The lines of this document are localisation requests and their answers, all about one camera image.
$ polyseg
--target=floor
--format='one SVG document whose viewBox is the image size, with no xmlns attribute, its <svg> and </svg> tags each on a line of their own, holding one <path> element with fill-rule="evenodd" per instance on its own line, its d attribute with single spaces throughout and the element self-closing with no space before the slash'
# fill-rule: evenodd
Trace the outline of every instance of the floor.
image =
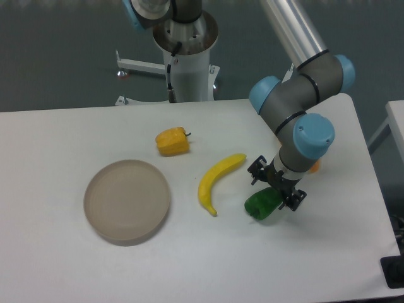
<svg viewBox="0 0 404 303">
<path fill-rule="evenodd" d="M 332 53 L 355 64 L 350 95 L 368 140 L 387 116 L 386 102 L 404 99 L 404 1 L 301 2 Z M 290 59 L 258 0 L 203 5 L 220 30 L 211 52 L 221 67 L 217 99 L 247 98 L 261 78 L 283 77 Z M 0 112 L 113 106 L 124 94 L 166 100 L 161 76 L 116 77 L 116 49 L 122 58 L 162 63 L 151 32 L 129 26 L 120 0 L 0 0 Z M 392 137 L 372 160 L 389 212 L 403 216 L 404 164 Z"/>
</svg>

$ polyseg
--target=yellow banana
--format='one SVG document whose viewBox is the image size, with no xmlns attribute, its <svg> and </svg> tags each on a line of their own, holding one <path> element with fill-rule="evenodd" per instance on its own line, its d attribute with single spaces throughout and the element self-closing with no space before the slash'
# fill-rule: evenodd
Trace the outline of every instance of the yellow banana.
<svg viewBox="0 0 404 303">
<path fill-rule="evenodd" d="M 216 163 L 207 171 L 203 176 L 198 188 L 198 198 L 201 205 L 209 211 L 212 216 L 217 216 L 217 211 L 211 203 L 211 189 L 224 175 L 238 169 L 245 161 L 246 155 L 243 153 L 236 153 Z"/>
</svg>

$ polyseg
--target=plate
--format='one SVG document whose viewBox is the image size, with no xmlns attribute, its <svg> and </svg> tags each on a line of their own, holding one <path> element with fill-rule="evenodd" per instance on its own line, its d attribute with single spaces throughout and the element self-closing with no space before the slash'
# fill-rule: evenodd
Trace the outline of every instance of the plate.
<svg viewBox="0 0 404 303">
<path fill-rule="evenodd" d="M 104 167 L 90 181 L 84 212 L 107 241 L 130 246 L 151 237 L 170 206 L 170 189 L 153 165 L 123 160 Z"/>
</svg>

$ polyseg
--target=white table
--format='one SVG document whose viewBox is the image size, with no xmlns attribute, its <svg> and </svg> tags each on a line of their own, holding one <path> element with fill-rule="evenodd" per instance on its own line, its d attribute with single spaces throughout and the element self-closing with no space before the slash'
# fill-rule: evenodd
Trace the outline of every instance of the white table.
<svg viewBox="0 0 404 303">
<path fill-rule="evenodd" d="M 388 102 L 386 110 L 389 115 L 391 133 L 404 161 L 404 100 Z"/>
<path fill-rule="evenodd" d="M 256 222 L 244 201 L 248 165 L 278 142 L 247 100 L 0 114 L 0 302 L 325 302 L 387 297 L 379 259 L 398 248 L 349 96 L 315 108 L 336 139 L 299 188 L 296 212 Z M 191 152 L 158 155 L 155 136 L 184 126 Z M 197 200 L 208 167 L 247 163 L 213 190 L 216 218 Z M 156 165 L 172 190 L 150 240 L 119 247 L 86 221 L 91 178 L 123 159 Z"/>
</svg>

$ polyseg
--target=yellow bell pepper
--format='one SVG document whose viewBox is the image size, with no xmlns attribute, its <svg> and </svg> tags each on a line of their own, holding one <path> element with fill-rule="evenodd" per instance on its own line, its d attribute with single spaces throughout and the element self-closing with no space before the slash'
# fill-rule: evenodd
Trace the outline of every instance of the yellow bell pepper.
<svg viewBox="0 0 404 303">
<path fill-rule="evenodd" d="M 169 157 L 189 151 L 189 143 L 185 129 L 182 127 L 170 128 L 156 137 L 157 148 L 160 154 Z"/>
</svg>

